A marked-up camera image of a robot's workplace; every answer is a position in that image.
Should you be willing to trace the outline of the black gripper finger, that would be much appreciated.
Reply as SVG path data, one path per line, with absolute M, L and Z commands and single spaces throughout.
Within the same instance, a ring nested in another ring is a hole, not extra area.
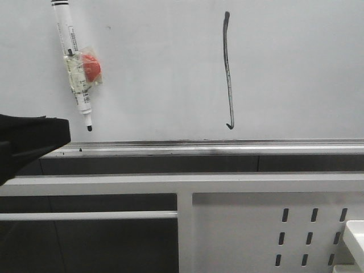
M 71 141 L 69 121 L 61 118 L 1 115 L 1 185 L 30 162 Z

